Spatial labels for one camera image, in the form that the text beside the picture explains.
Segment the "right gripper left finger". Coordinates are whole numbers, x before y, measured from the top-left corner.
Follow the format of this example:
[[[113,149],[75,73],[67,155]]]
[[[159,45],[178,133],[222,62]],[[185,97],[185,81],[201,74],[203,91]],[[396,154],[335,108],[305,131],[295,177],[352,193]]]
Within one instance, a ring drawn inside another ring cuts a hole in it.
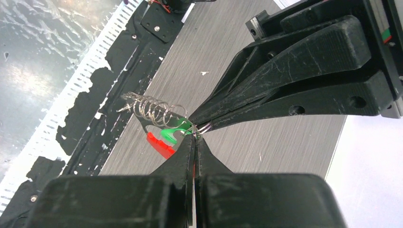
[[[187,228],[192,225],[195,138],[149,175],[65,176],[50,181],[29,228]]]

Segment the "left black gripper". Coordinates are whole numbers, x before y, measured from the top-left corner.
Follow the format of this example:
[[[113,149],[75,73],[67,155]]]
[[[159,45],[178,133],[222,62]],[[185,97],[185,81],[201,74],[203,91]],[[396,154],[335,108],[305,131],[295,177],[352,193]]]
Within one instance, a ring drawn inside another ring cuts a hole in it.
[[[267,61],[190,121],[210,130],[297,115],[403,114],[401,29],[383,39],[367,0],[304,0],[256,21]]]

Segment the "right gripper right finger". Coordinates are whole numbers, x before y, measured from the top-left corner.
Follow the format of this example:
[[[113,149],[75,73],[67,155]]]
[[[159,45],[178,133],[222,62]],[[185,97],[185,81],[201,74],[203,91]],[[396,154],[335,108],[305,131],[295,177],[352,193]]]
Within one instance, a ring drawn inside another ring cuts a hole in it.
[[[309,173],[234,173],[195,141],[199,228],[344,228],[329,185]]]

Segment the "key with green tag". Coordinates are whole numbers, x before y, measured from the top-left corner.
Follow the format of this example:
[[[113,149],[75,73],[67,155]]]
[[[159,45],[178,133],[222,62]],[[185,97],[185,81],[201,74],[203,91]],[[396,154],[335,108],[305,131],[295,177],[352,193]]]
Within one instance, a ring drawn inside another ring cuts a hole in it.
[[[168,127],[161,130],[161,136],[172,145],[178,144],[185,135],[192,133],[193,125],[186,118],[175,118],[168,122]]]

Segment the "red handled metal keyring holder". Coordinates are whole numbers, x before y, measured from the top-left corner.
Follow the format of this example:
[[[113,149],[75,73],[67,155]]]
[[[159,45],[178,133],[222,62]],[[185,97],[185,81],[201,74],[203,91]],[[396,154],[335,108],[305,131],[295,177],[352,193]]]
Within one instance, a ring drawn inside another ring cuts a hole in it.
[[[161,156],[169,159],[179,148],[184,138],[178,144],[172,145],[161,136],[161,130],[168,127],[168,122],[172,118],[184,117],[187,119],[188,112],[186,108],[180,104],[172,105],[153,96],[140,95],[134,92],[125,93],[121,95],[121,98],[125,101],[125,105],[117,112],[127,111],[132,113],[141,123],[148,143]],[[198,127],[193,123],[192,125],[192,133],[189,135],[195,137],[200,137],[212,128],[211,123],[207,123],[202,127]]]

